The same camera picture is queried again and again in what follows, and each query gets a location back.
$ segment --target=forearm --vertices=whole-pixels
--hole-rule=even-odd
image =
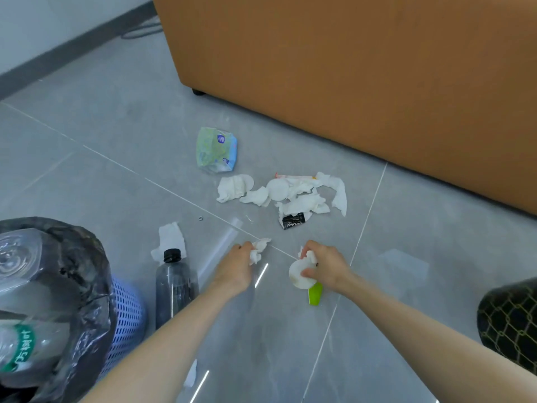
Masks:
[[[230,298],[213,286],[123,359],[84,403],[174,402],[199,345]]]
[[[372,320],[442,403],[535,401],[537,377],[485,346],[356,275],[339,292]]]

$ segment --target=brown sofa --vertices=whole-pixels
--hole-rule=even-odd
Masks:
[[[154,0],[181,82],[537,214],[537,0]]]

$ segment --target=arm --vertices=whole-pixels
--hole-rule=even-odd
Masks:
[[[207,291],[123,359],[90,390],[84,403],[175,402],[216,316],[250,285],[252,249],[250,242],[233,246]]]
[[[317,269],[311,277],[353,301],[390,340],[442,403],[534,402],[537,377],[510,360],[386,296],[355,275],[336,248],[309,241]]]

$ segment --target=green label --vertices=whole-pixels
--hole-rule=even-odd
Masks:
[[[36,334],[29,325],[17,324],[14,325],[15,330],[19,335],[19,343],[17,351],[11,361],[2,368],[1,372],[14,372],[17,370],[18,364],[26,362],[30,359],[30,355],[36,345]]]

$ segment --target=person's left hand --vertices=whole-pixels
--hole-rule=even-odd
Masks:
[[[225,290],[230,298],[246,290],[252,281],[251,250],[250,242],[235,244],[216,267],[211,286]]]

